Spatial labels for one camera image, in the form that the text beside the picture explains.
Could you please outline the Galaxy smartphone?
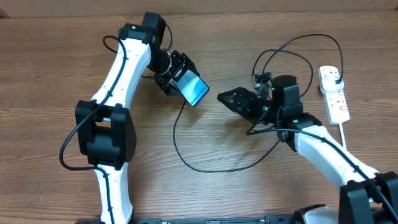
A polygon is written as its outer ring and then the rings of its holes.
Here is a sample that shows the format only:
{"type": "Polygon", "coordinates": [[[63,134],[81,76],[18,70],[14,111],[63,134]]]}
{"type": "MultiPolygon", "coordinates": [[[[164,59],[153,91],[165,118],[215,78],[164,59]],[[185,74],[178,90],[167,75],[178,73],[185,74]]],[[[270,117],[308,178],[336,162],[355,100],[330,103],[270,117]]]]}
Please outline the Galaxy smartphone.
{"type": "Polygon", "coordinates": [[[186,72],[179,70],[173,82],[191,107],[196,107],[210,90],[208,85],[191,70],[186,72]]]}

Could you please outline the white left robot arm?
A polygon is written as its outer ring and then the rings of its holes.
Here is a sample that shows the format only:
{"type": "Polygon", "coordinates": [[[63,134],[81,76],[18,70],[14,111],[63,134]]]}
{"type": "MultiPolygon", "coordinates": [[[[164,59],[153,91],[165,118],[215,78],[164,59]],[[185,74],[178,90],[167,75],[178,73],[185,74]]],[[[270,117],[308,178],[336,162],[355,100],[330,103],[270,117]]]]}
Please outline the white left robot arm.
{"type": "Polygon", "coordinates": [[[154,73],[151,80],[167,95],[180,95],[192,107],[210,90],[186,54],[160,47],[169,28],[152,12],[145,13],[141,24],[120,28],[116,58],[105,81],[90,101],[79,101],[75,108],[80,152],[99,183],[102,212],[97,223],[134,219],[127,172],[137,136],[129,109],[144,70],[154,73]]]}

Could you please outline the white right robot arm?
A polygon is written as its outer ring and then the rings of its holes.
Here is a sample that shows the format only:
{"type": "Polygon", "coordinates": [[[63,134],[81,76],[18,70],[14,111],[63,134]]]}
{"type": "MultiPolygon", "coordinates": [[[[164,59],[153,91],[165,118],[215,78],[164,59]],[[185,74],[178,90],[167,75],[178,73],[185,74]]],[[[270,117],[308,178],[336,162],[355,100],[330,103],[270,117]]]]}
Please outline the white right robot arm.
{"type": "Polygon", "coordinates": [[[308,159],[339,193],[339,206],[298,209],[290,223],[397,223],[397,174],[380,173],[355,158],[310,113],[303,110],[295,76],[271,80],[269,100],[245,88],[220,93],[218,101],[308,159]]]}

